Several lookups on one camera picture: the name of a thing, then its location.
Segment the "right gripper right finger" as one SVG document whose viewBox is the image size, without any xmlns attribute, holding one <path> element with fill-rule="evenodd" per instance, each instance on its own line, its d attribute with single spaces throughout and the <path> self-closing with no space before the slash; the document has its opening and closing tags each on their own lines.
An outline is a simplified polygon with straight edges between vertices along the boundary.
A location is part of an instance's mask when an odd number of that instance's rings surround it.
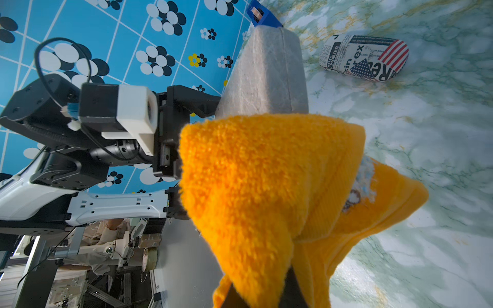
<svg viewBox="0 0 493 308">
<path fill-rule="evenodd" d="M 308 308 L 292 267 L 286 274 L 285 288 L 281 295 L 279 308 Z"/>
</svg>

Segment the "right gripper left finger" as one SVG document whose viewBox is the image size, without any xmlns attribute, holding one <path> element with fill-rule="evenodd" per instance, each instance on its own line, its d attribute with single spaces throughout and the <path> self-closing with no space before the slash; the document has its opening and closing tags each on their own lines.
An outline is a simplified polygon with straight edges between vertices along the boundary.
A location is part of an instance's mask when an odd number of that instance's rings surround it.
<svg viewBox="0 0 493 308">
<path fill-rule="evenodd" d="M 221 305 L 221 308 L 249 308 L 248 304 L 240 294 L 236 291 L 234 285 L 232 284 L 228 290 L 228 293 Z"/>
</svg>

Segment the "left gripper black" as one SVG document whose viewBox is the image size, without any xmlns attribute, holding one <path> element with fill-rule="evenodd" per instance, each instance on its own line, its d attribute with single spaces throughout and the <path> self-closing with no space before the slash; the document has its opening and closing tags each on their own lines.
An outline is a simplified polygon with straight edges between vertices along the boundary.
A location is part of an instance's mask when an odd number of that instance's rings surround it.
<svg viewBox="0 0 493 308">
<path fill-rule="evenodd" d="M 155 177 L 180 180 L 182 161 L 178 154 L 181 130 L 190 123 L 191 114 L 200 118 L 215 115 L 219 96 L 213 96 L 182 85 L 168 87 L 157 95 L 158 125 L 154 136 Z"/>
</svg>

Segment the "orange towel cloth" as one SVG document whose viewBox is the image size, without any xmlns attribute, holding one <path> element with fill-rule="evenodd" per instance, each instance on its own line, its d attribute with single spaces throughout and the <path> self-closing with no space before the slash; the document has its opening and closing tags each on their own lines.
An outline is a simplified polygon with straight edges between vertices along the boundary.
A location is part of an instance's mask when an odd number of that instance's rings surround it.
<svg viewBox="0 0 493 308">
<path fill-rule="evenodd" d="M 402 222 L 425 186 L 364 154 L 365 130 L 316 114 L 240 115 L 185 126 L 180 197 L 249 307 L 279 307 L 288 270 L 308 307 L 331 305 L 336 267 L 362 239 Z"/>
</svg>

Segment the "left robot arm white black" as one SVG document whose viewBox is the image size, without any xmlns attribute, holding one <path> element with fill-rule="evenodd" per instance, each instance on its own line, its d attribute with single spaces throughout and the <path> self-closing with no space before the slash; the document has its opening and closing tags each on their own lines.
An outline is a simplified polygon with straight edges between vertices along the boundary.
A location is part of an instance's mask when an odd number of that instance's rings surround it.
<svg viewBox="0 0 493 308">
<path fill-rule="evenodd" d="M 1 177 L 1 232 L 49 235 L 112 218 L 186 219 L 178 187 L 129 195 L 91 193 L 115 166 L 148 164 L 178 180 L 179 135 L 191 114 L 208 118 L 220 98 L 181 85 L 156 94 L 134 85 L 84 83 L 57 74 L 17 91 L 1 125 L 43 145 L 16 175 Z"/>
</svg>

